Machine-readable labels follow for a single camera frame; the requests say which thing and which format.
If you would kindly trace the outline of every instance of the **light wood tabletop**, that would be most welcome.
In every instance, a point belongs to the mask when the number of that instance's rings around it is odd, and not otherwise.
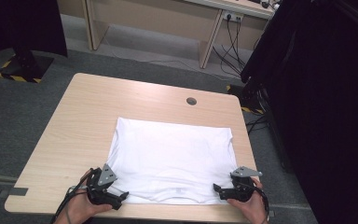
[[[186,99],[196,99],[195,105]],[[228,127],[238,166],[256,169],[238,98],[112,77],[76,74],[19,177],[5,208],[54,214],[67,189],[107,161],[117,118]],[[231,205],[129,204],[98,217],[246,222]]]

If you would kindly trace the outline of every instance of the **table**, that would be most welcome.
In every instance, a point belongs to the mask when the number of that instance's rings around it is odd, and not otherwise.
[[[186,99],[196,99],[195,105]],[[233,95],[76,74],[25,165],[5,208],[13,213],[54,214],[67,189],[90,167],[107,160],[117,118],[229,127],[237,164],[256,169],[241,112]],[[227,204],[123,204],[98,217],[205,222],[245,222]]]
[[[222,23],[225,10],[244,15],[239,48],[253,49],[273,12],[248,0],[59,0],[60,12],[83,17],[89,48],[97,49],[110,24],[124,25],[199,40],[200,67],[205,68],[214,43],[231,45]]]

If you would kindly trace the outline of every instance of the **folded garment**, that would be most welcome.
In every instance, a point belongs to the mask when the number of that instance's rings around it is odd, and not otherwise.
[[[118,180],[108,191],[129,191],[124,203],[226,203],[213,183],[232,188],[231,139],[229,128],[119,118],[107,161]]]

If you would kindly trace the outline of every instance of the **electrical outlet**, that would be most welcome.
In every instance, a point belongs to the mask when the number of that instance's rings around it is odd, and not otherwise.
[[[227,21],[227,16],[230,15],[230,21],[242,21],[243,18],[243,14],[240,14],[238,12],[233,12],[233,11],[225,11],[225,15],[223,16],[223,20]]]

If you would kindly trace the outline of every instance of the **person's left hand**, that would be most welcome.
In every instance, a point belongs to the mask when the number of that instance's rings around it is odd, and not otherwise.
[[[110,204],[97,205],[91,203],[85,189],[78,189],[76,193],[81,194],[72,198],[62,209],[57,220],[54,222],[55,224],[81,224],[98,213],[107,212],[112,209],[112,205]]]

